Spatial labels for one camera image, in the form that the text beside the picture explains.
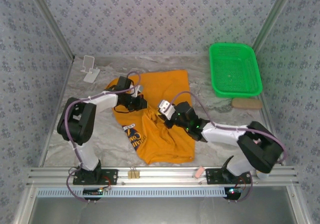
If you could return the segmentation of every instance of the marble surface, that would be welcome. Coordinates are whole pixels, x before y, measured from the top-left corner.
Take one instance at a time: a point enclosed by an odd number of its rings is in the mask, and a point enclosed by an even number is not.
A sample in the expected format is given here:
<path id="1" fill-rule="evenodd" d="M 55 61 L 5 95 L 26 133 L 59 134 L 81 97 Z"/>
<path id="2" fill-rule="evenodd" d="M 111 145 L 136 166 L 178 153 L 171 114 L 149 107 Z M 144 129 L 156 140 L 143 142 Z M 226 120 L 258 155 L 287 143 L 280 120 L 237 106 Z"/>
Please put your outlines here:
<path id="1" fill-rule="evenodd" d="M 231 107 L 231 99 L 217 98 L 211 86 L 209 58 L 203 56 L 177 57 L 100 57 L 95 65 L 101 70 L 93 84 L 83 81 L 85 73 L 81 72 L 82 60 L 76 57 L 68 84 L 59 107 L 57 121 L 63 107 L 70 97 L 83 98 L 100 93 L 104 87 L 121 75 L 131 70 L 143 72 L 186 69 L 188 71 L 191 91 L 196 94 L 212 119 L 220 124 L 243 125 L 252 120 L 261 121 L 259 111 L 238 110 Z M 193 101 L 199 117 L 206 118 L 201 106 Z M 96 155 L 103 166 L 145 166 L 129 142 L 125 132 L 113 117 L 112 110 L 101 112 L 95 119 L 94 132 L 90 142 L 93 143 Z M 222 165 L 225 160 L 240 152 L 240 149 L 221 143 L 197 142 L 195 160 L 180 164 L 181 166 Z M 71 146 L 57 133 L 57 126 L 49 141 L 45 166 L 73 166 L 77 159 Z M 170 163 L 153 163 L 151 166 L 180 166 Z"/>

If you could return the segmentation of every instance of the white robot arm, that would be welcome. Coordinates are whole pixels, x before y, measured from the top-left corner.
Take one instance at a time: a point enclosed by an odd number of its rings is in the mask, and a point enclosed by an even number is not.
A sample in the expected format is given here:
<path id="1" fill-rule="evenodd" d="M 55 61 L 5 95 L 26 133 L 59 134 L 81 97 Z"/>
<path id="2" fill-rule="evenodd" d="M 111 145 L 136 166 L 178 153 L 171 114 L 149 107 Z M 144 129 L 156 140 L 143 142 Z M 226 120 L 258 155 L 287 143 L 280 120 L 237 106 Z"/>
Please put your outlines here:
<path id="1" fill-rule="evenodd" d="M 162 100 L 158 107 L 160 117 L 167 128 L 176 125 L 182 127 L 197 141 L 220 142 L 241 148 L 242 153 L 230 157 L 222 167 L 222 175 L 226 182 L 232 182 L 241 174 L 254 169 L 270 173 L 283 152 L 281 146 L 272 139 L 249 131 L 258 130 L 272 135 L 258 122 L 253 121 L 248 126 L 214 126 L 209 120 L 198 118 L 188 102 L 170 106 L 168 101 Z"/>
<path id="2" fill-rule="evenodd" d="M 115 108 L 118 105 L 125 106 L 129 112 L 144 109 L 148 103 L 144 99 L 142 86 L 133 88 L 132 81 L 126 77 L 120 77 L 117 85 L 102 91 L 97 98 L 89 97 L 88 101 L 83 101 L 72 106 L 68 113 L 68 129 L 76 144 L 77 153 L 82 161 L 82 169 L 94 171 L 99 165 L 99 159 L 94 153 L 93 145 L 87 142 L 93 133 L 95 117 L 108 108 Z M 113 94 L 112 91 L 121 91 L 133 88 L 128 93 Z M 77 101 L 77 98 L 69 98 L 64 111 L 59 120 L 57 131 L 62 137 L 69 141 L 65 126 L 65 112 L 68 106 Z"/>

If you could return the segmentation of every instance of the green plastic basket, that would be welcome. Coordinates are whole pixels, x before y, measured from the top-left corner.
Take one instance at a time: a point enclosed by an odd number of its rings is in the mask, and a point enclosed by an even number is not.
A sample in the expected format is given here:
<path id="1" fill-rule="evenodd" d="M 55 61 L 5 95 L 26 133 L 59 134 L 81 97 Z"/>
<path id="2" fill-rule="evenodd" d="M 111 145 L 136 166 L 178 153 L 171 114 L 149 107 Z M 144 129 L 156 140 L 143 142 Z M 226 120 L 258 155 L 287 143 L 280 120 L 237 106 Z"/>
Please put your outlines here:
<path id="1" fill-rule="evenodd" d="M 222 98 L 257 96 L 262 82 L 253 49 L 245 44 L 216 43 L 210 46 L 211 82 Z"/>

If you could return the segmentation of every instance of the orange t-shirt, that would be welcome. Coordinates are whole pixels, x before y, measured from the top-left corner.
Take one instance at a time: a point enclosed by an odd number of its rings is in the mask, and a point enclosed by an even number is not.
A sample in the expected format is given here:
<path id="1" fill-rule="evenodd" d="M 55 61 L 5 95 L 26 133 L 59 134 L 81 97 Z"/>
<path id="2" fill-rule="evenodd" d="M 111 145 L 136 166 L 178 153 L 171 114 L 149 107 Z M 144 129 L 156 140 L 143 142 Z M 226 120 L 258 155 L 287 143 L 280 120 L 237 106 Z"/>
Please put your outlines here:
<path id="1" fill-rule="evenodd" d="M 137 83 L 138 76 L 130 76 Z M 115 85 L 113 80 L 108 87 Z M 183 163 L 193 161 L 195 141 L 180 127 L 167 129 L 164 121 L 158 117 L 158 104 L 161 100 L 171 101 L 179 92 L 190 90 L 186 70 L 154 72 L 141 74 L 142 94 L 148 102 L 148 108 L 130 113 L 114 111 L 117 122 L 123 127 L 137 155 L 147 164 L 153 162 Z M 180 95 L 175 103 L 188 101 L 188 94 Z M 126 112 L 124 106 L 117 111 Z"/>

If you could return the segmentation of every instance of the patterned wallpaper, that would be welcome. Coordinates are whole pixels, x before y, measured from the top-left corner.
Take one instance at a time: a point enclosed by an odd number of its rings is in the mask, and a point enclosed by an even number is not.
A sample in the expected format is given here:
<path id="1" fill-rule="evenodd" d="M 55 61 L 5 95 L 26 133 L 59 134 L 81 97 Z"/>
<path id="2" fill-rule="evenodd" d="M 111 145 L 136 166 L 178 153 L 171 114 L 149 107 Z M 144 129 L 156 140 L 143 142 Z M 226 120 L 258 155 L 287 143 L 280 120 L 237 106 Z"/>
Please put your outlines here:
<path id="1" fill-rule="evenodd" d="M 276 131 L 320 223 L 320 0 L 289 0 L 257 55 Z"/>
<path id="2" fill-rule="evenodd" d="M 252 45 L 275 0 L 46 0 L 75 55 L 207 53 Z"/>
<path id="3" fill-rule="evenodd" d="M 37 166 L 69 60 L 32 0 L 0 0 L 0 223 Z"/>

